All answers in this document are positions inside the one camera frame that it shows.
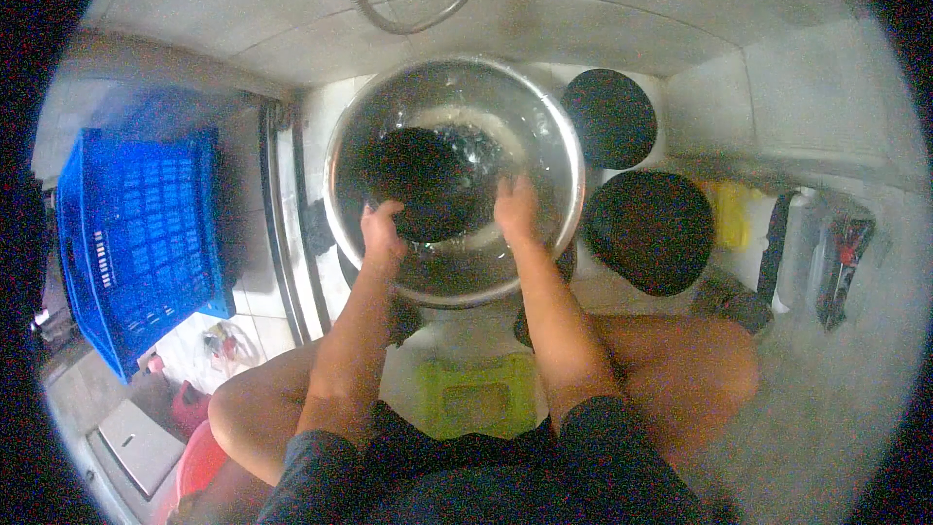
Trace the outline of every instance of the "yellow container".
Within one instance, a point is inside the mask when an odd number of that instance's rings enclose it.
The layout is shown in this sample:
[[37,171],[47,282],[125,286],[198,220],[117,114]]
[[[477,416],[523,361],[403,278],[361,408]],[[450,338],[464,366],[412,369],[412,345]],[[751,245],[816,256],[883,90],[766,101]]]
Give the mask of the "yellow container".
[[735,181],[707,181],[701,183],[701,188],[716,215],[717,247],[744,250],[752,237],[752,224],[747,216],[746,205],[761,196],[761,192]]
[[536,426],[534,357],[511,353],[461,364],[428,361],[415,370],[413,423],[438,440],[464,434],[514,438]]

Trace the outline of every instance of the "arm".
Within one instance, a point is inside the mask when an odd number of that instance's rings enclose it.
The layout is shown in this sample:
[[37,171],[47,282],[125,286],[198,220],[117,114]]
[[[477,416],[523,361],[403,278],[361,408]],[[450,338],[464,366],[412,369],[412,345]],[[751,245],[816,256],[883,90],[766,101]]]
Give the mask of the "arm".
[[536,195],[520,176],[499,181],[496,223],[515,256],[528,333],[544,379],[555,432],[567,413],[595,395],[621,396],[609,357],[589,329],[576,298],[561,280],[544,245],[535,238]]
[[319,341],[296,434],[323,430],[346,438],[357,449],[366,447],[369,408],[379,396],[389,341],[392,279],[405,253],[392,221],[401,210],[401,203],[386,201],[376,211],[363,211],[363,267],[344,311]]

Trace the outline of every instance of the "blue plastic crate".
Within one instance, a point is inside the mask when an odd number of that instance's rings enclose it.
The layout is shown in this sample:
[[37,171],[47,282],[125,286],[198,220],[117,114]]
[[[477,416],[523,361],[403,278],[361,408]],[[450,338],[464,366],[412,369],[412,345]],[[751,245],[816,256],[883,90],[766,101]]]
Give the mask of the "blue plastic crate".
[[59,178],[72,311],[124,383],[193,312],[230,316],[216,241],[216,140],[216,128],[169,143],[86,129]]

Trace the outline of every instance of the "stainless steel basin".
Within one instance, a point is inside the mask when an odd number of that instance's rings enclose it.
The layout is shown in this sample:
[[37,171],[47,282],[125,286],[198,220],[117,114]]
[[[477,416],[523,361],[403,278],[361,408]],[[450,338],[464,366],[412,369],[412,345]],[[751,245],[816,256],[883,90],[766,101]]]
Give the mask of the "stainless steel basin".
[[[359,217],[366,186],[358,161],[371,139],[406,126],[478,128],[508,151],[536,184],[539,228],[556,257],[577,228],[584,194],[579,141],[564,109],[513,66],[456,55],[406,64],[373,78],[334,128],[324,203],[334,237],[360,267]],[[488,224],[437,243],[411,242],[397,290],[431,308],[465,309],[503,298],[519,283],[501,232]]]

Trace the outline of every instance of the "black object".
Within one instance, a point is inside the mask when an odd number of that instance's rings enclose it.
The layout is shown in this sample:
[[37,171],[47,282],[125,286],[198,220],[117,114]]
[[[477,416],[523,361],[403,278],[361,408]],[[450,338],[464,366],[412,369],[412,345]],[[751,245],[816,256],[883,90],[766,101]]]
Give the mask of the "black object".
[[658,138],[651,101],[618,71],[577,75],[561,104],[577,128],[583,158],[596,169],[631,169],[645,160]]
[[593,193],[582,223],[593,254],[653,297],[686,290],[703,272],[713,247],[706,196],[667,172],[616,175]]
[[334,245],[334,232],[330,230],[328,215],[324,209],[324,200],[318,199],[302,210],[304,217],[304,237],[308,251],[322,255]]
[[377,204],[405,204],[396,216],[400,237],[436,242],[492,221],[500,153],[468,126],[407,127],[369,142],[360,172]]
[[831,331],[846,319],[843,306],[856,274],[862,253],[874,234],[874,222],[869,219],[834,219],[828,233],[833,241],[831,264],[823,271],[816,316],[823,327]]
[[784,239],[787,238],[787,217],[790,213],[790,201],[797,191],[788,191],[779,194],[775,208],[771,211],[771,220],[768,222],[768,247],[761,254],[761,268],[759,269],[758,294],[771,305],[777,288],[777,268],[781,265],[784,255]]
[[787,238],[787,217],[790,201],[797,191],[778,195],[775,208],[768,222],[768,247],[761,254],[761,267],[756,292],[740,292],[724,301],[719,308],[731,321],[738,322],[746,331],[755,334],[775,319],[771,309],[777,288],[777,272],[784,255],[784,240]]

